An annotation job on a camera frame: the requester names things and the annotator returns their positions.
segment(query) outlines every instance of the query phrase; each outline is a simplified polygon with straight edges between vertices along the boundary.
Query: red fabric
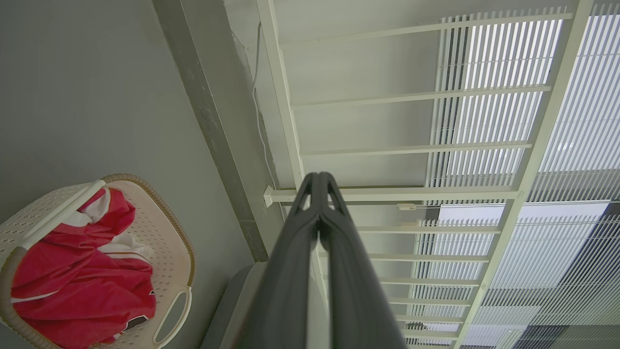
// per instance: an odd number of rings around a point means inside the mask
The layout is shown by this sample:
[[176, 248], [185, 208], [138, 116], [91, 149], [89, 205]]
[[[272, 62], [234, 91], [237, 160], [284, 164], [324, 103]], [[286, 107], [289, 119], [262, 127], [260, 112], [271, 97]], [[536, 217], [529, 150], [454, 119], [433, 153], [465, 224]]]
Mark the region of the red fabric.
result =
[[[100, 190], [79, 211], [101, 197]], [[60, 224], [24, 256], [11, 296], [51, 296], [13, 304], [42, 335], [67, 349], [110, 341], [131, 319], [155, 314], [153, 267], [144, 261], [112, 259], [97, 250], [133, 222], [135, 208], [110, 189], [108, 212], [85, 227]]]

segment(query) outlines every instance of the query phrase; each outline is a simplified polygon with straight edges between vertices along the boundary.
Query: white metal frame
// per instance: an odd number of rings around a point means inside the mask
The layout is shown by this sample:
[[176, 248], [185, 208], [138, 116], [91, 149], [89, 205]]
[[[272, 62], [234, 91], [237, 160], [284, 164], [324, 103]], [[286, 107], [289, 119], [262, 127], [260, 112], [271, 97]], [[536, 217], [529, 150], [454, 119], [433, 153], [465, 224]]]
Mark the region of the white metal frame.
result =
[[[497, 227], [358, 227], [360, 233], [487, 233], [494, 234], [489, 254], [487, 256], [441, 256], [441, 255], [383, 255], [371, 254], [372, 259], [389, 261], [468, 261], [483, 263], [481, 277], [478, 280], [432, 280], [432, 279], [402, 279], [380, 278], [382, 283], [396, 284], [458, 284], [461, 286], [474, 287], [473, 296], [467, 301], [452, 300], [429, 300], [429, 299], [390, 299], [395, 304], [426, 304], [426, 305], [450, 305], [464, 306], [465, 313], [462, 317], [448, 317], [433, 321], [454, 322], [460, 324], [456, 332], [426, 331], [426, 330], [403, 330], [406, 337], [449, 339], [453, 341], [453, 348], [459, 348], [467, 335], [476, 312], [479, 310], [491, 280], [495, 276], [500, 260], [508, 245], [510, 236], [515, 228], [521, 207], [526, 201], [526, 193], [529, 193], [534, 183], [534, 178], [543, 159], [547, 143], [549, 142], [554, 122], [559, 113], [560, 105], [567, 89], [570, 74], [572, 72], [578, 49], [585, 31], [588, 17], [592, 8], [593, 0], [578, 1], [576, 11], [564, 14], [546, 14], [536, 16], [508, 17], [471, 20], [467, 22], [447, 22], [432, 25], [420, 25], [394, 30], [383, 30], [362, 34], [341, 35], [323, 39], [308, 40], [304, 42], [290, 42], [280, 45], [278, 42], [278, 27], [275, 18], [273, 0], [257, 0], [260, 20], [262, 22], [265, 46], [267, 48], [269, 65], [271, 67], [273, 83], [280, 117], [285, 131], [286, 145], [288, 148], [291, 167], [296, 189], [299, 189], [303, 176], [302, 156], [334, 156], [334, 155], [389, 155], [403, 153], [431, 153], [459, 150], [479, 150], [494, 148], [523, 148], [523, 156], [512, 186], [470, 186], [450, 188], [359, 188], [341, 189], [346, 201], [442, 201], [442, 200], [487, 200], [504, 199], [506, 205]], [[334, 101], [317, 101], [291, 103], [288, 81], [284, 67], [282, 48], [287, 50], [311, 48], [313, 45], [338, 44], [349, 40], [363, 40], [368, 38], [385, 37], [390, 35], [426, 32], [432, 30], [452, 29], [464, 26], [502, 24], [512, 22], [527, 22], [536, 20], [565, 20], [560, 32], [555, 58], [546, 85], [518, 86], [512, 88], [488, 88], [469, 89], [455, 91], [431, 91], [427, 93], [401, 94], [380, 97], [365, 97], [356, 99], [341, 99]], [[455, 96], [475, 96], [480, 94], [499, 94], [515, 92], [544, 92], [535, 123], [527, 142], [497, 142], [497, 143], [473, 143], [455, 145], [428, 145], [421, 147], [392, 147], [372, 149], [350, 150], [325, 150], [319, 152], [300, 152], [295, 115], [293, 110], [316, 108], [352, 106], [376, 103], [389, 103], [400, 101], [416, 101], [423, 99], [436, 99]], [[267, 188], [265, 202], [270, 205], [273, 202], [292, 202], [296, 196], [296, 190], [274, 190]], [[319, 254], [312, 255], [312, 266], [323, 297], [327, 303], [324, 278], [326, 274], [321, 270]], [[426, 317], [411, 317], [397, 315], [399, 320], [431, 321]]]

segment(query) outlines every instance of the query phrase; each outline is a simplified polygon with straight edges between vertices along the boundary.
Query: laundry basket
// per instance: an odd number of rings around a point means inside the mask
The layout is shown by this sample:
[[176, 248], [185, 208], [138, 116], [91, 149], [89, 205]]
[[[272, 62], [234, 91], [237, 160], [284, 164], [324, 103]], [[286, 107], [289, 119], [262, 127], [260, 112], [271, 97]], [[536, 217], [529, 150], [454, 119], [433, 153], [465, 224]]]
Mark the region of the laundry basket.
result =
[[[100, 188], [116, 188], [136, 207], [128, 231], [136, 241], [154, 251], [151, 281], [157, 296], [155, 316], [125, 331], [113, 343], [91, 348], [161, 348], [168, 344], [185, 322], [192, 305], [194, 274], [193, 247], [179, 221], [147, 182], [130, 174], [113, 174], [87, 184], [52, 191], [22, 209], [0, 225], [0, 319], [2, 323], [37, 348], [59, 348], [24, 322], [11, 304], [11, 285], [17, 266], [32, 245], [41, 240]], [[162, 325], [177, 298], [183, 293], [185, 307], [176, 325], [157, 340]]]

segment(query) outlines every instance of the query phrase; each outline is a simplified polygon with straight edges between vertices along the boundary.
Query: electrical wire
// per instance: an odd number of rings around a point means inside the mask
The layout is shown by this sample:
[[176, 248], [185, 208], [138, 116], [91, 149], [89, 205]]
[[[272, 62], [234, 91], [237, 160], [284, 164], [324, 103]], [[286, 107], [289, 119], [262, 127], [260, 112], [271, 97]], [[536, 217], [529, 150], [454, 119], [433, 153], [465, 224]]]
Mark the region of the electrical wire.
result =
[[[256, 110], [256, 126], [259, 130], [260, 142], [263, 144], [263, 154], [265, 155], [265, 164], [267, 165], [267, 170], [269, 170], [269, 177], [272, 180], [273, 188], [276, 189], [275, 179], [273, 177], [273, 173], [271, 172], [271, 166], [269, 165], [269, 160], [267, 157], [267, 145], [265, 144], [265, 140], [263, 139], [263, 133], [260, 131], [260, 113], [259, 113], [259, 104], [256, 101], [256, 77], [259, 75], [259, 55], [260, 55], [260, 28], [262, 27], [262, 23], [259, 22], [259, 28], [256, 33], [256, 64], [254, 66], [254, 78], [252, 81], [252, 100], [254, 101], [254, 109]], [[282, 208], [282, 204], [278, 203], [280, 206], [280, 213], [282, 214], [282, 221], [286, 222], [286, 214], [284, 213], [284, 209]]]

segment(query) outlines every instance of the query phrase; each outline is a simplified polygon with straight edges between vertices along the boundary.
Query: brown woven rim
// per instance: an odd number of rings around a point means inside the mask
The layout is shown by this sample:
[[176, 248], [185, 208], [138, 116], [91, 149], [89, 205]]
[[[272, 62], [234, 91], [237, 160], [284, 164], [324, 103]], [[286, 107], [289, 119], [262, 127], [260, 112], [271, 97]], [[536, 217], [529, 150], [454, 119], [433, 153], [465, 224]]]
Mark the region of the brown woven rim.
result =
[[177, 231], [177, 234], [181, 237], [183, 244], [185, 244], [187, 253], [190, 255], [190, 277], [187, 280], [187, 286], [191, 286], [193, 283], [194, 271], [196, 268], [195, 251], [189, 238], [187, 238], [187, 234], [185, 233], [185, 230], [183, 229], [183, 227], [181, 227], [181, 223], [179, 223], [179, 220], [172, 213], [172, 211], [170, 210], [170, 207], [168, 207], [168, 205], [164, 202], [161, 196], [159, 196], [159, 194], [155, 191], [155, 189], [153, 189], [153, 187], [151, 187], [151, 185], [147, 181], [143, 180], [142, 178], [138, 176], [134, 176], [133, 174], [116, 173], [116, 174], [111, 174], [109, 176], [105, 176], [101, 180], [108, 184], [114, 181], [132, 182], [140, 186], [146, 192], [146, 194], [148, 194], [151, 197], [151, 199], [153, 199], [153, 201], [157, 204], [161, 212], [163, 212], [166, 218], [168, 218], [168, 220], [170, 221], [170, 223], [172, 223], [172, 226]]
[[[106, 183], [111, 183], [114, 181], [128, 181], [135, 183], [142, 188], [157, 204], [166, 218], [168, 218], [170, 223], [172, 223], [172, 226], [181, 237], [181, 240], [183, 241], [183, 244], [185, 244], [187, 252], [190, 255], [190, 276], [187, 281], [187, 286], [191, 286], [195, 271], [194, 249], [192, 243], [187, 238], [185, 231], [181, 227], [179, 220], [177, 220], [172, 211], [170, 211], [170, 208], [161, 199], [161, 196], [159, 196], [158, 193], [145, 180], [132, 174], [111, 174], [110, 176], [103, 177], [102, 180]], [[16, 247], [0, 269], [0, 317], [13, 331], [15, 331], [15, 333], [26, 339], [35, 348], [61, 349], [58, 345], [45, 338], [42, 334], [33, 329], [26, 321], [19, 317], [13, 308], [13, 304], [11, 303], [11, 286], [13, 285], [13, 278], [17, 272], [19, 263], [21, 263], [26, 253], [27, 250], [23, 247]]]

